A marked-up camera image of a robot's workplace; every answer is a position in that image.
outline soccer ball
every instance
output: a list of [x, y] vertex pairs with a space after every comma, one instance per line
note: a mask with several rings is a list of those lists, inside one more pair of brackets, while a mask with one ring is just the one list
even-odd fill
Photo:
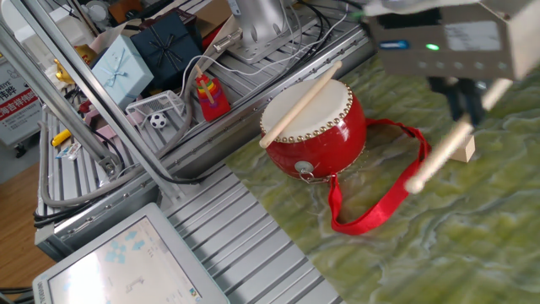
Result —
[[150, 124], [154, 128], [162, 128], [167, 124], [167, 117], [163, 113], [155, 113], [150, 116]]

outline drumhead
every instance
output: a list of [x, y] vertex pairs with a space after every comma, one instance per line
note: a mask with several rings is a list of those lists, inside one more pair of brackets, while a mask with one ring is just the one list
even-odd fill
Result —
[[[262, 114], [261, 127], [269, 131], [300, 98], [316, 83], [317, 79], [306, 80], [281, 92]], [[304, 110], [279, 134], [280, 138], [297, 138], [320, 132], [343, 114], [348, 103], [348, 88], [337, 80], [330, 80]]]

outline drumstick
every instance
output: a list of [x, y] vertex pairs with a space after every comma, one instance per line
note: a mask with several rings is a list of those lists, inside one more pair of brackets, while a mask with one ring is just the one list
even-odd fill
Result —
[[[198, 64], [195, 65], [195, 69], [197, 70], [197, 77], [201, 78], [203, 76], [203, 71], [201, 71], [201, 68], [198, 66]], [[204, 90], [204, 93], [206, 93], [206, 96], [208, 96], [208, 99], [210, 100], [211, 104], [215, 103], [215, 100], [213, 99], [212, 95], [210, 94], [210, 91], [208, 90], [208, 87], [204, 83], [204, 80], [201, 80], [201, 86]]]
[[293, 119], [304, 109], [307, 104], [324, 88], [324, 86], [332, 79], [332, 76], [336, 71], [342, 67], [342, 62], [337, 61], [334, 65], [327, 70], [319, 80], [311, 87], [307, 93], [305, 93], [302, 98], [294, 105], [280, 120], [276, 125], [266, 133], [266, 135], [261, 139], [259, 144], [263, 149], [268, 148], [272, 141], [293, 121]]
[[[512, 86], [512, 83], [508, 79], [497, 79], [482, 98], [483, 108], [486, 111], [493, 109], [502, 95]], [[424, 189], [425, 183], [451, 158], [473, 130], [471, 117], [468, 114], [464, 115], [428, 156], [418, 173], [405, 183], [405, 189], [409, 193], [420, 193]]]

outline green mat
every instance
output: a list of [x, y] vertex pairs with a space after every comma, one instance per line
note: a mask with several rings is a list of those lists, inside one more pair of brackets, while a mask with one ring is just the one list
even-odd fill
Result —
[[[342, 81], [365, 115], [420, 128], [433, 145], [452, 121], [425, 79], [386, 76], [377, 57]], [[330, 226], [328, 185], [285, 176], [256, 140], [226, 163], [347, 303], [540, 302], [540, 73], [515, 84], [475, 133], [469, 164], [449, 162], [381, 227], [346, 236]], [[376, 203], [419, 143], [370, 128], [343, 174], [341, 220]]]

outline red strap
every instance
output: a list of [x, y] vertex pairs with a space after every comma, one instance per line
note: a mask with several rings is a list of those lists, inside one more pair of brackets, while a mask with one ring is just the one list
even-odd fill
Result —
[[420, 151], [418, 152], [418, 158], [401, 174], [396, 183], [394, 183], [394, 186], [392, 186], [381, 201], [371, 207], [357, 220], [347, 224], [340, 224], [338, 222], [343, 197], [339, 188], [338, 175], [332, 174], [330, 194], [328, 195], [328, 203], [332, 211], [332, 229], [352, 236], [370, 231], [382, 225], [392, 216], [397, 207], [408, 196], [408, 192], [405, 190], [405, 182], [418, 171], [420, 164], [431, 151], [431, 146], [425, 140], [424, 135], [416, 128], [406, 127], [402, 123], [393, 122], [389, 119], [367, 119], [366, 122], [368, 126], [388, 124], [400, 127], [409, 137], [417, 138], [420, 141]]

